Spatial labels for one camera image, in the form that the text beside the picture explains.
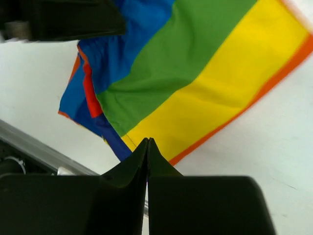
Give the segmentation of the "rainbow striped shorts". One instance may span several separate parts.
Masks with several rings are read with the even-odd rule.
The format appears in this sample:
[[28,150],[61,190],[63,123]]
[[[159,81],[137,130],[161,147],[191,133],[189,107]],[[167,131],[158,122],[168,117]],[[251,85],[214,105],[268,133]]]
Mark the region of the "rainbow striped shorts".
[[117,0],[126,32],[80,40],[59,114],[119,160],[153,138],[171,164],[268,93],[313,50],[284,0]]

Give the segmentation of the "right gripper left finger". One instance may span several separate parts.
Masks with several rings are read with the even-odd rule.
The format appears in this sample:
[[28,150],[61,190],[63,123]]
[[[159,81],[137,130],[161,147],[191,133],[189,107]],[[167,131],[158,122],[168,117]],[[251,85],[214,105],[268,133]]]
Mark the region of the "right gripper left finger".
[[3,235],[139,235],[147,177],[144,139],[103,175],[23,174],[12,159],[0,164]]

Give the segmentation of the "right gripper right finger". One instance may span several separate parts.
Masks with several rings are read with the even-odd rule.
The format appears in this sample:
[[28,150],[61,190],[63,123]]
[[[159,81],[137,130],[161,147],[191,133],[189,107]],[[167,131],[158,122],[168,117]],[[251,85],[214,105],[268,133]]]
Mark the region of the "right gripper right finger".
[[263,193],[248,176],[183,176],[149,139],[152,235],[273,235]]

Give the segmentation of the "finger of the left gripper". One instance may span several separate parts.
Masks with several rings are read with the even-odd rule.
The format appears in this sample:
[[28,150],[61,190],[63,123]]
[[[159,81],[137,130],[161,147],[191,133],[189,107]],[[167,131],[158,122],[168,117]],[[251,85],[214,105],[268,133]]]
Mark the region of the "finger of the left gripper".
[[2,0],[4,40],[63,42],[122,35],[126,21],[111,0]]

